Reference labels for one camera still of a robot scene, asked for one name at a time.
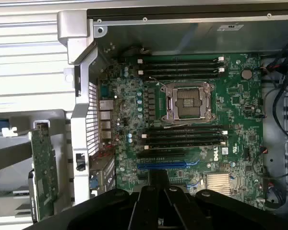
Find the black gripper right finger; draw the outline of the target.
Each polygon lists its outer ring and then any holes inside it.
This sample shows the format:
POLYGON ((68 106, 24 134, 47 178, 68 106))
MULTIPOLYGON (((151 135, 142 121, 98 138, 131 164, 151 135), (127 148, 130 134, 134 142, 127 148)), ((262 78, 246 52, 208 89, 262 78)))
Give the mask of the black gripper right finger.
POLYGON ((170 185, 166 170, 159 179, 185 230, 288 230, 287 220, 213 190, 191 196, 170 185))

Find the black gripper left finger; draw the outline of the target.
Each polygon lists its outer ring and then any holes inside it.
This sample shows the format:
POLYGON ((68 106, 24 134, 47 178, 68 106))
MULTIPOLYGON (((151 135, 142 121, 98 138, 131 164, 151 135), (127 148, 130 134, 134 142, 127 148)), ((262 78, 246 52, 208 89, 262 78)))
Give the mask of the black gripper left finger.
POLYGON ((46 220, 30 230, 156 230, 160 171, 149 170, 148 185, 129 194, 112 189, 46 220))

